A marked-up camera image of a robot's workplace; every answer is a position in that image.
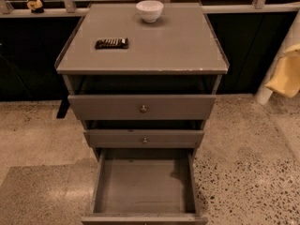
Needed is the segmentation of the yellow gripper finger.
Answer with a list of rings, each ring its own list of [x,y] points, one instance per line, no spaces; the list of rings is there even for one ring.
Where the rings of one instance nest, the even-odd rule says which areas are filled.
[[[284,57],[299,56],[299,55],[300,55],[300,44],[294,44],[288,47],[283,54]]]

